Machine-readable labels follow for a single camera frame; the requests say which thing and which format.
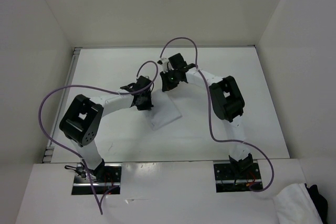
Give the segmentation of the white skirt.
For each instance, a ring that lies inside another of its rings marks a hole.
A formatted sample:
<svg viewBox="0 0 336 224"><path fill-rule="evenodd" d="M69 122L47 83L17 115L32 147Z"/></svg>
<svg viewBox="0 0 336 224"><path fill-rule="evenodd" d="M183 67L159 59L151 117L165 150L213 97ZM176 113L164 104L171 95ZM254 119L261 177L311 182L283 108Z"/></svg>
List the white skirt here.
<svg viewBox="0 0 336 224"><path fill-rule="evenodd" d="M152 109L145 111L143 114L149 126L154 131L182 117L181 112L172 99L161 90L155 90L152 93L152 104Z"/></svg>

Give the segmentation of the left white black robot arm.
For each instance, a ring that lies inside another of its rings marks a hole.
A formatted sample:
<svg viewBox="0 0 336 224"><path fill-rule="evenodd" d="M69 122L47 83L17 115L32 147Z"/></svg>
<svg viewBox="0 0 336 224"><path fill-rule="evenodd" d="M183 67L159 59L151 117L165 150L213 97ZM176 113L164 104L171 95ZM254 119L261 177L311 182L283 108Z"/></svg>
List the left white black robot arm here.
<svg viewBox="0 0 336 224"><path fill-rule="evenodd" d="M89 98L77 95L59 124L65 137L70 139L87 164L86 176L93 182L106 174L105 162L95 144L101 119L121 109L135 106L139 111L151 110L151 80L140 76L135 83L121 87L116 94Z"/></svg>

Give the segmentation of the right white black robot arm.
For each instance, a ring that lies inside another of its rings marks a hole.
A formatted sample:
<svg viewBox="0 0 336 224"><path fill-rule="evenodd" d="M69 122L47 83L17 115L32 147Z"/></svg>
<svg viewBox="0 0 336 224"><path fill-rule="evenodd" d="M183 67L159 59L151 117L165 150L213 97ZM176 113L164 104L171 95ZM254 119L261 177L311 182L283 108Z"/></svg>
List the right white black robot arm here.
<svg viewBox="0 0 336 224"><path fill-rule="evenodd" d="M250 150L245 144L242 115L245 101L232 76L218 77L199 69L196 64L187 64L181 54L160 58L162 67L162 91L170 91L181 82L205 87L208 97L209 115L214 113L223 124L228 139L226 143L235 145L229 151L230 172L235 179L243 178L253 164Z"/></svg>

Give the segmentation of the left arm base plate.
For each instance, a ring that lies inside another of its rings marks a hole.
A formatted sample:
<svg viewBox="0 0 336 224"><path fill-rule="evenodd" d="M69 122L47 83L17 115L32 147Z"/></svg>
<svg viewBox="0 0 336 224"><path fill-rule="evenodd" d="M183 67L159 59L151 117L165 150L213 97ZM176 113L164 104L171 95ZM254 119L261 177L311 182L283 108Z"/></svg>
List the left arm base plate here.
<svg viewBox="0 0 336 224"><path fill-rule="evenodd" d="M72 186L72 195L92 195L91 185L87 172L81 163L76 166L65 165L66 170L75 173ZM120 193L122 175L122 164L107 163L105 164L105 174L97 178L91 175L93 187L97 195L103 195L105 192L109 195L118 195Z"/></svg>

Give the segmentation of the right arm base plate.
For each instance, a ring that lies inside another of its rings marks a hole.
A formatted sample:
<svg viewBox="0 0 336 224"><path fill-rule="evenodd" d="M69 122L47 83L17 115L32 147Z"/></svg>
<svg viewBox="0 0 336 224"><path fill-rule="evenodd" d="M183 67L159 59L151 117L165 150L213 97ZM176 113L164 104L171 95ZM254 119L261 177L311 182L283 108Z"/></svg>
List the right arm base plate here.
<svg viewBox="0 0 336 224"><path fill-rule="evenodd" d="M262 190L263 183L259 170L259 165L253 165L240 175L235 175L229 162L219 162L213 164L215 186L217 193L233 193Z"/></svg>

